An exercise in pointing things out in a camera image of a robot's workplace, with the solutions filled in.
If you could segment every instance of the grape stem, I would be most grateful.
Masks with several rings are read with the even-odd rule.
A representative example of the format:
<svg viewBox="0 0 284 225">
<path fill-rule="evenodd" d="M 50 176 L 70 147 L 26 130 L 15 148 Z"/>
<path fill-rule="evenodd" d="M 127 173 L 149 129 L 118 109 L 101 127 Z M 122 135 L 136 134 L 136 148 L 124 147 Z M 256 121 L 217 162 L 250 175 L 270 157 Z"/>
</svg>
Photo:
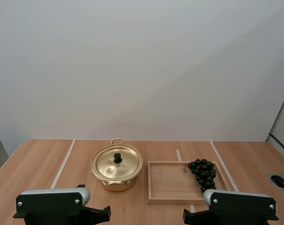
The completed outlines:
<svg viewBox="0 0 284 225">
<path fill-rule="evenodd" d="M 187 167 L 187 165 L 184 166 L 184 168 L 182 170 L 184 170 L 184 173 L 187 174 L 187 171 L 185 170 L 185 168 Z"/>
</svg>

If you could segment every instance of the wooden table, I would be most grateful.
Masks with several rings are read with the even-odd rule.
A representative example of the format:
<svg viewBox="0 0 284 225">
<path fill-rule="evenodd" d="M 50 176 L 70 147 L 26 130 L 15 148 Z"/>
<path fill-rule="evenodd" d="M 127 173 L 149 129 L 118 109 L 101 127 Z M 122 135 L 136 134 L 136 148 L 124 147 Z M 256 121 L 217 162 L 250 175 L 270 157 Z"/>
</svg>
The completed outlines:
<svg viewBox="0 0 284 225">
<path fill-rule="evenodd" d="M 183 211 L 190 210 L 189 205 L 147 204 L 147 161 L 177 161 L 176 150 L 179 150 L 182 161 L 206 158 L 217 162 L 234 190 L 217 151 L 239 191 L 264 193 L 276 200 L 280 220 L 270 224 L 284 225 L 284 191 L 276 189 L 267 178 L 270 173 L 284 174 L 284 157 L 269 143 L 127 141 L 126 144 L 141 152 L 144 166 L 135 185 L 123 192 L 105 190 L 91 172 L 92 157 L 109 144 L 110 141 L 49 139 L 34 139 L 22 144 L 0 169 L 0 224 L 24 224 L 23 219 L 12 216 L 16 212 L 15 198 L 25 190 L 52 185 L 73 188 L 86 184 L 91 192 L 86 206 L 97 209 L 111 206 L 111 221 L 106 224 L 182 225 Z M 195 206 L 196 211 L 206 209 L 207 206 Z"/>
</svg>

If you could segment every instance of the white tape line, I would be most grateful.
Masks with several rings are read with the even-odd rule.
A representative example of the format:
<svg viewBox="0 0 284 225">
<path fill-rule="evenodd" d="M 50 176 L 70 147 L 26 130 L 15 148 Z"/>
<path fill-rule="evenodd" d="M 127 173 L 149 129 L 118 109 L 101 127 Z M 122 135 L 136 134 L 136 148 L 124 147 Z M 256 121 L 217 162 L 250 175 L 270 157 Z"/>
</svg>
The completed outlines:
<svg viewBox="0 0 284 225">
<path fill-rule="evenodd" d="M 195 207 L 193 205 L 190 205 L 191 212 L 196 212 Z"/>
<path fill-rule="evenodd" d="M 179 153 L 179 150 L 176 150 L 176 154 L 177 154 L 177 158 L 178 158 L 178 161 L 181 162 L 181 157 L 180 157 L 180 153 Z"/>
<path fill-rule="evenodd" d="M 69 158 L 69 156 L 70 156 L 70 154 L 71 154 L 71 151 L 72 151 L 72 149 L 73 149 L 73 146 L 74 146 L 74 144 L 75 144 L 75 141 L 76 141 L 76 139 L 73 140 L 73 142 L 72 142 L 72 144 L 71 144 L 71 146 L 70 146 L 70 148 L 69 148 L 69 150 L 68 150 L 68 152 L 67 152 L 67 154 L 66 154 L 66 157 L 65 157 L 65 159 L 63 160 L 63 162 L 62 162 L 62 164 L 61 164 L 61 167 L 59 168 L 59 171 L 57 172 L 57 175 L 56 175 L 56 177 L 55 177 L 55 179 L 54 179 L 54 181 L 53 181 L 53 183 L 52 183 L 52 185 L 51 185 L 50 188 L 55 188 L 55 185 L 56 185 L 56 183 L 57 183 L 59 177 L 61 176 L 62 170 L 63 170 L 63 168 L 65 167 L 65 164 L 66 164 L 66 162 L 67 162 L 67 160 L 68 160 L 68 158 Z"/>
<path fill-rule="evenodd" d="M 210 141 L 210 143 L 211 143 L 211 146 L 212 146 L 212 148 L 213 148 L 215 154 L 217 155 L 217 157 L 218 157 L 218 159 L 219 159 L 219 161 L 220 161 L 220 163 L 221 163 L 223 169 L 225 170 L 226 175 L 227 175 L 228 178 L 230 179 L 230 182 L 231 182 L 232 186 L 234 187 L 235 191 L 239 191 L 239 189 L 238 189 L 238 187 L 236 186 L 236 184 L 235 184 L 233 178 L 232 178 L 231 175 L 230 175 L 230 172 L 229 172 L 228 169 L 226 168 L 226 166 L 225 166 L 223 160 L 221 159 L 221 156 L 219 155 L 219 153 L 218 153 L 216 147 L 214 146 L 213 141 Z"/>
<path fill-rule="evenodd" d="M 178 161 L 182 162 L 179 150 L 176 150 L 176 154 L 177 154 Z M 191 208 L 191 212 L 196 212 L 195 207 L 193 205 L 190 205 L 190 208 Z"/>
</svg>

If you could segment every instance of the pot lid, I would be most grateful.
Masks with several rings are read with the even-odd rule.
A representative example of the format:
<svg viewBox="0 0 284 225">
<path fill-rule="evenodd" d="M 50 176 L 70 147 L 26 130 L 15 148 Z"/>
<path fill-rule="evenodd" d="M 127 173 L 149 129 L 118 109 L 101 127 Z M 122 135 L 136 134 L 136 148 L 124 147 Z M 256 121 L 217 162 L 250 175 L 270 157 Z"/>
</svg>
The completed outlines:
<svg viewBox="0 0 284 225">
<path fill-rule="evenodd" d="M 143 166 L 143 158 L 138 150 L 124 144 L 112 144 L 101 149 L 92 159 L 92 171 L 101 180 L 130 180 L 137 176 Z"/>
</svg>

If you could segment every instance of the grape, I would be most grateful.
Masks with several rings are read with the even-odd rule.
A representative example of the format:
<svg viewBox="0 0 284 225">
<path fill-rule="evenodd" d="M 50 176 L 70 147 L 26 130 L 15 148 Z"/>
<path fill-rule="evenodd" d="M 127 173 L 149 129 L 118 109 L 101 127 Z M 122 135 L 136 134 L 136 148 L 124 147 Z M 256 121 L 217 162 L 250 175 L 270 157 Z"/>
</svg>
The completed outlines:
<svg viewBox="0 0 284 225">
<path fill-rule="evenodd" d="M 212 169 L 214 167 L 214 164 L 212 164 L 212 162 L 207 161 L 207 166 L 209 169 Z"/>
<path fill-rule="evenodd" d="M 203 184 L 204 184 L 204 180 L 203 180 L 203 179 L 200 179 L 200 180 L 198 180 L 198 183 L 199 183 L 200 185 L 203 185 Z"/>
<path fill-rule="evenodd" d="M 200 173 L 200 170 L 195 168 L 192 170 L 192 173 L 194 173 L 195 175 L 198 175 Z"/>
<path fill-rule="evenodd" d="M 209 175 L 210 175 L 211 177 L 213 177 L 213 178 L 216 177 L 216 173 L 214 173 L 214 172 L 210 172 Z"/>
<path fill-rule="evenodd" d="M 204 186 L 205 187 L 210 187 L 210 186 L 212 186 L 212 182 L 210 182 L 210 181 L 206 181 L 205 183 L 204 183 Z"/>
<path fill-rule="evenodd" d="M 207 190 L 207 188 L 205 186 L 201 187 L 201 192 L 204 193 Z"/>
<path fill-rule="evenodd" d="M 200 159 L 196 159 L 195 163 L 196 163 L 196 165 L 200 165 L 201 164 L 201 160 Z"/>
<path fill-rule="evenodd" d="M 201 177 L 196 175 L 196 180 L 199 181 L 200 179 L 201 179 Z"/>
<path fill-rule="evenodd" d="M 196 167 L 195 162 L 189 163 L 188 167 L 189 167 L 189 169 L 194 169 Z"/>
<path fill-rule="evenodd" d="M 214 178 L 211 177 L 211 176 L 208 176 L 208 177 L 207 177 L 207 180 L 208 180 L 208 181 L 213 181 L 213 179 L 214 179 Z"/>
<path fill-rule="evenodd" d="M 208 169 L 208 167 L 207 167 L 206 164 L 202 164 L 202 165 L 201 165 L 201 169 L 204 170 L 204 171 L 206 171 L 206 170 Z"/>
<path fill-rule="evenodd" d="M 200 172 L 200 177 L 203 178 L 203 179 L 206 179 L 207 178 L 207 173 L 205 171 L 201 171 Z"/>
</svg>

